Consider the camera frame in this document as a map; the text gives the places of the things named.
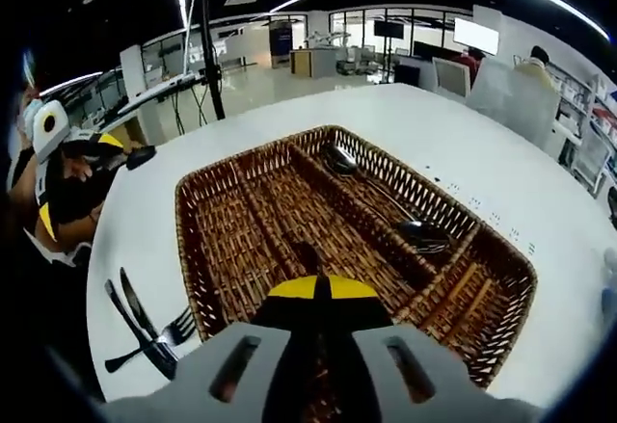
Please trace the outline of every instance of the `woven cutlery tray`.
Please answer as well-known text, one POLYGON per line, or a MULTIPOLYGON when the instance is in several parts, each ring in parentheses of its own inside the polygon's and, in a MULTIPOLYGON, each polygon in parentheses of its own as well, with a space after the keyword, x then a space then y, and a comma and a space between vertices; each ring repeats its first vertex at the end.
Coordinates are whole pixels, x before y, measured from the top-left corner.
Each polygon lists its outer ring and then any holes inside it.
MULTIPOLYGON (((535 291, 534 270, 512 245, 418 172, 337 126, 191 172, 176 187, 175 210, 202 341, 249 321, 277 284, 308 275, 289 234, 315 247, 323 273, 371 285, 395 323, 414 324, 458 353, 481 387, 512 349, 535 291), (326 143, 344 146, 360 171, 331 172, 326 143), (450 248, 418 254, 392 226, 401 211, 369 181, 445 230, 450 248)), ((327 419, 332 411, 321 398, 310 414, 327 419)))

